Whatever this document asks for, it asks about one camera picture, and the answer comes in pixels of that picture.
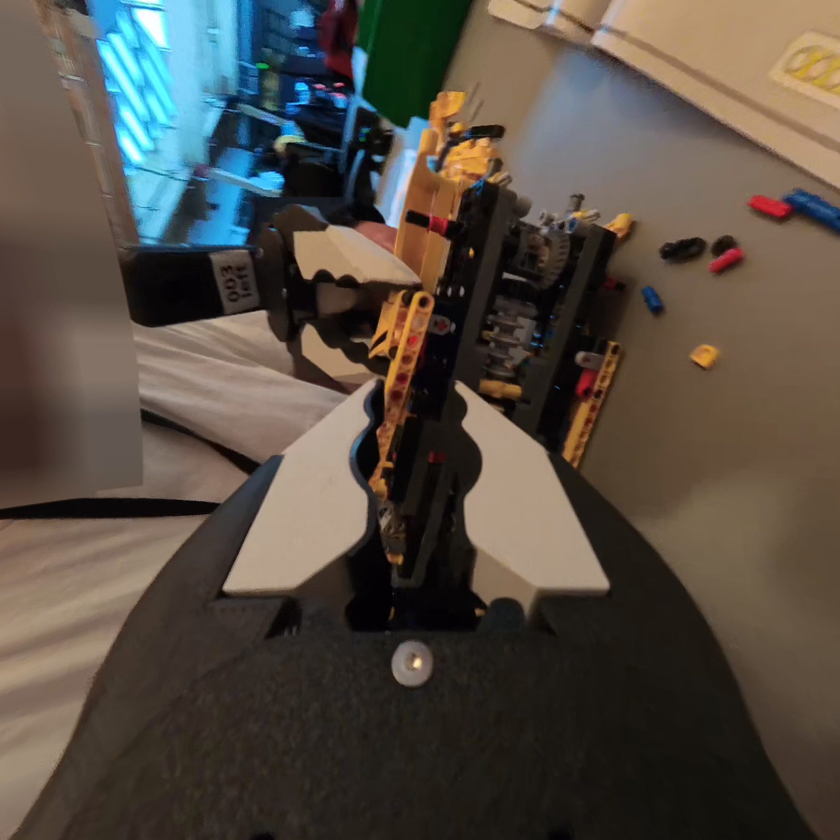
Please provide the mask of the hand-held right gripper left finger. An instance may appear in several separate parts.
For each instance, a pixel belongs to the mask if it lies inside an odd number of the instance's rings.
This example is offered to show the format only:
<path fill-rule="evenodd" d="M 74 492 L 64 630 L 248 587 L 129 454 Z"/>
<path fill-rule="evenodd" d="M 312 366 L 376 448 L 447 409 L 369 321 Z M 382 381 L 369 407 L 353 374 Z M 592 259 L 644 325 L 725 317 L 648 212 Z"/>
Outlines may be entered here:
<path fill-rule="evenodd" d="M 381 394 L 381 381 L 366 382 L 282 453 L 224 581 L 226 597 L 288 598 L 351 630 L 350 557 L 375 530 L 357 455 Z"/>

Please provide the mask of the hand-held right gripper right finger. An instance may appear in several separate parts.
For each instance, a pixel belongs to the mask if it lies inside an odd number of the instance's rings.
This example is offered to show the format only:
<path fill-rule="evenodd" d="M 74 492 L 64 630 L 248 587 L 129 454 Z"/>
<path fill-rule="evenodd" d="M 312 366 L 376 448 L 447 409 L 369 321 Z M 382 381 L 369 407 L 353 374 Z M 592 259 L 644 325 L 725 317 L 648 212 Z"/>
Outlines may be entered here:
<path fill-rule="evenodd" d="M 480 454 L 465 494 L 464 522 L 476 551 L 472 591 L 487 605 L 517 602 L 527 618 L 546 596 L 604 596 L 610 582 L 548 452 L 466 384 L 462 426 Z"/>

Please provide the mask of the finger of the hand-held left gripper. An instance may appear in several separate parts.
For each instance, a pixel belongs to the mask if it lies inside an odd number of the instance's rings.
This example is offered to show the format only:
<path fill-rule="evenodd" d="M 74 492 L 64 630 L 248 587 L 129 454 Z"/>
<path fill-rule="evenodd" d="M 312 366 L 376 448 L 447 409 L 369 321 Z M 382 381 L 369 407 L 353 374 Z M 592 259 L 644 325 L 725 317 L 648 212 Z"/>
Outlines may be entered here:
<path fill-rule="evenodd" d="M 293 255 L 301 277 L 310 282 L 422 286 L 417 273 L 398 257 L 349 227 L 298 231 L 293 235 Z"/>
<path fill-rule="evenodd" d="M 370 352 L 388 293 L 385 287 L 311 287 L 301 312 L 301 353 L 313 375 L 325 376 L 331 387 L 385 378 L 389 359 Z"/>

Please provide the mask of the yellow brick car model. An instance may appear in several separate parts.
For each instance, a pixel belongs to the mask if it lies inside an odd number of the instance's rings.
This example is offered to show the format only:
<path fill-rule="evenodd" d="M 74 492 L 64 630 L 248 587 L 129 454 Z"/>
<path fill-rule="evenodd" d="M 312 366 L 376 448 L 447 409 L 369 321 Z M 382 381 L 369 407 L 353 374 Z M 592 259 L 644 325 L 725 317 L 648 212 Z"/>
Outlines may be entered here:
<path fill-rule="evenodd" d="M 488 180 L 467 189 L 456 219 L 408 207 L 405 224 L 450 243 L 432 292 L 405 292 L 391 318 L 391 365 L 371 474 L 383 550 L 396 591 L 470 583 L 476 551 L 464 500 L 480 452 L 462 426 L 466 384 L 549 455 L 580 463 L 616 368 L 615 343 L 585 333 L 607 287 L 614 248 L 634 221 L 606 226 L 573 196 L 566 216 L 522 220 L 519 196 Z"/>

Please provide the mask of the grey desk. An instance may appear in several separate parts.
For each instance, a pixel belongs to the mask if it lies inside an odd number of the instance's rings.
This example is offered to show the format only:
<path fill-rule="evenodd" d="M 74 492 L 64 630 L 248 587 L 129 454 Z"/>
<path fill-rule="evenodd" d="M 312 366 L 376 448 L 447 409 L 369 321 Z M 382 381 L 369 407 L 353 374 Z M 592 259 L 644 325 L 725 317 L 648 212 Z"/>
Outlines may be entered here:
<path fill-rule="evenodd" d="M 838 237 L 748 199 L 837 192 L 613 59 L 474 2 L 444 86 L 501 123 L 532 217 L 582 193 L 635 217 L 604 310 L 625 357 L 582 472 L 661 553 L 726 648 L 772 761 L 838 838 Z M 734 237 L 744 261 L 659 247 Z M 708 371 L 689 355 L 719 348 Z"/>

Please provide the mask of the green box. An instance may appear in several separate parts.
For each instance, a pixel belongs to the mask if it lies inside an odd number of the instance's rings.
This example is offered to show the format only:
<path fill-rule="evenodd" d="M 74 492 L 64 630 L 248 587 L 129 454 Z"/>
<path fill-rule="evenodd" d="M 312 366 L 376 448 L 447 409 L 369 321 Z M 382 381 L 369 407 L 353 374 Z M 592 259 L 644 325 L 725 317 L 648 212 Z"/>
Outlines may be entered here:
<path fill-rule="evenodd" d="M 405 129 L 442 90 L 471 1 L 365 1 L 355 45 L 366 64 L 362 99 Z"/>

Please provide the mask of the red box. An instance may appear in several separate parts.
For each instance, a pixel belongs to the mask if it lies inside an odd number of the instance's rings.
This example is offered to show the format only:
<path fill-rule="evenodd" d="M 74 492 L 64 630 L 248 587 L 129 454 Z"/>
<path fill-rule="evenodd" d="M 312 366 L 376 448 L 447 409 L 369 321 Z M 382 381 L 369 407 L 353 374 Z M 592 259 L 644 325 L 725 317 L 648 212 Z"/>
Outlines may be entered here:
<path fill-rule="evenodd" d="M 353 84 L 353 52 L 359 26 L 357 1 L 328 1 L 318 18 L 318 42 L 325 67 Z"/>

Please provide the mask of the large pile of brick pins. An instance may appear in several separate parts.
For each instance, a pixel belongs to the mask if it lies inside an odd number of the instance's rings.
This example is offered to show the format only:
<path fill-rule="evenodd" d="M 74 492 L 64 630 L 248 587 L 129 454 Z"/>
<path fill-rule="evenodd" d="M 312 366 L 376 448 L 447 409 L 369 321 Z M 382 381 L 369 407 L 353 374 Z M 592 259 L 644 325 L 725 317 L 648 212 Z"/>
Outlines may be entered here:
<path fill-rule="evenodd" d="M 776 223 L 799 216 L 810 219 L 835 235 L 839 233 L 839 207 L 801 188 L 784 194 L 782 198 L 753 195 L 747 201 L 747 208 L 753 214 Z M 738 266 L 745 259 L 743 249 L 730 235 L 720 236 L 711 244 L 700 237 L 682 238 L 666 242 L 658 249 L 660 259 L 670 264 L 686 263 L 706 254 L 710 255 L 708 271 L 715 276 Z"/>

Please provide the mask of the open instruction booklet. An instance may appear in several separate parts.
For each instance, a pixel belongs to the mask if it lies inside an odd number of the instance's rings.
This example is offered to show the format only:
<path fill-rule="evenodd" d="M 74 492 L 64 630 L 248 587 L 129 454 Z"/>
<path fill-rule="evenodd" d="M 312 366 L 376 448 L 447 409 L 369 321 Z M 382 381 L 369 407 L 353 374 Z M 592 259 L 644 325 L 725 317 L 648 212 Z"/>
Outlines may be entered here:
<path fill-rule="evenodd" d="M 491 1 L 488 12 L 598 49 L 839 186 L 838 1 Z"/>

